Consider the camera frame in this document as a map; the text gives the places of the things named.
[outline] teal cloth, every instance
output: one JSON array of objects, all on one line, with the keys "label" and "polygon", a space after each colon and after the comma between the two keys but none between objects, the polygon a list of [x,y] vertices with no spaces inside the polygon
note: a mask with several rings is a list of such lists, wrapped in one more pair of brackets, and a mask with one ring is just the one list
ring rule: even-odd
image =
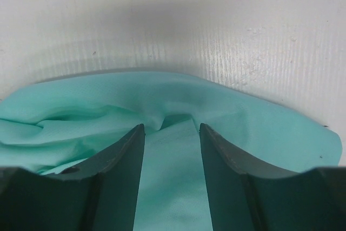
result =
[{"label": "teal cloth", "polygon": [[198,129],[279,167],[336,166],[337,134],[305,116],[200,78],[119,72],[34,84],[0,103],[0,165],[59,173],[144,123],[134,230],[212,230]]}]

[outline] cloth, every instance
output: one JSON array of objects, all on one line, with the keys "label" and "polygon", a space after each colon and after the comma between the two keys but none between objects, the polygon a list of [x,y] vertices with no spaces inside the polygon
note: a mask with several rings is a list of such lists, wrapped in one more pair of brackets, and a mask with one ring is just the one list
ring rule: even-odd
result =
[{"label": "cloth", "polygon": [[59,173],[144,123],[135,230],[212,230],[198,129],[276,166],[336,166],[337,134],[305,116],[200,78],[119,72],[34,84],[0,103],[0,165]]}]

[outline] white surface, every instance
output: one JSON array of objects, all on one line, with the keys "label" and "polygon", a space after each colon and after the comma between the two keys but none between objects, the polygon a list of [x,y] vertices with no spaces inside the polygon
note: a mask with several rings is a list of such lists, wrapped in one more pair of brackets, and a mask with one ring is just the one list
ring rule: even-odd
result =
[{"label": "white surface", "polygon": [[0,0],[0,98],[63,75],[149,67],[294,108],[346,145],[345,19],[346,0]]}]

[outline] wooden surface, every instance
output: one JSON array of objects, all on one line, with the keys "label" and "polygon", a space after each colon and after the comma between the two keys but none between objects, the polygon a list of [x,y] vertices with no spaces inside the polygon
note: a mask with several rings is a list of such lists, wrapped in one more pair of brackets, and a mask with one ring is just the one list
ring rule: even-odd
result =
[{"label": "wooden surface", "polygon": [[345,18],[346,0],[0,0],[0,99],[88,71],[177,71],[296,109],[346,145]]}]

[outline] fabric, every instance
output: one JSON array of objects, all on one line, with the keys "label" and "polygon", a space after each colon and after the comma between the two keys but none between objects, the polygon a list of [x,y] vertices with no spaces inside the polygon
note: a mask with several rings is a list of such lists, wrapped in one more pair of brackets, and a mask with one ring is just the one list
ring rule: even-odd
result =
[{"label": "fabric", "polygon": [[119,72],[28,86],[0,103],[0,165],[59,173],[144,123],[135,230],[212,230],[198,129],[279,167],[336,166],[337,134],[200,78]]}]

